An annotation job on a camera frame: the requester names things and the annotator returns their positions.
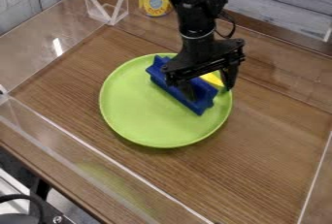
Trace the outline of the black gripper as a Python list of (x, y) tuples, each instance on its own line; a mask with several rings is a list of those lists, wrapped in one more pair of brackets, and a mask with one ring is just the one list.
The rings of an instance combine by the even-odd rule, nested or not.
[(165, 83), (177, 86), (186, 98), (194, 102), (195, 92), (187, 80), (219, 71), (226, 91), (234, 87), (238, 66), (244, 57), (244, 41), (216, 40), (212, 33), (200, 37), (182, 36), (182, 41), (182, 49), (161, 67), (161, 72)]

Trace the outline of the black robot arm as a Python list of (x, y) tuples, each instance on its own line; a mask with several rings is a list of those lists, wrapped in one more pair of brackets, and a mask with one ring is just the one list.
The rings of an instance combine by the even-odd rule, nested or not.
[(188, 81), (206, 73), (220, 72), (226, 91), (235, 84), (238, 67), (244, 60), (242, 39), (228, 34), (216, 40), (216, 19), (223, 17), (231, 24), (231, 16), (223, 12), (228, 0), (168, 0), (177, 14), (182, 48), (176, 56), (161, 67), (168, 86), (175, 86), (190, 101), (195, 93)]

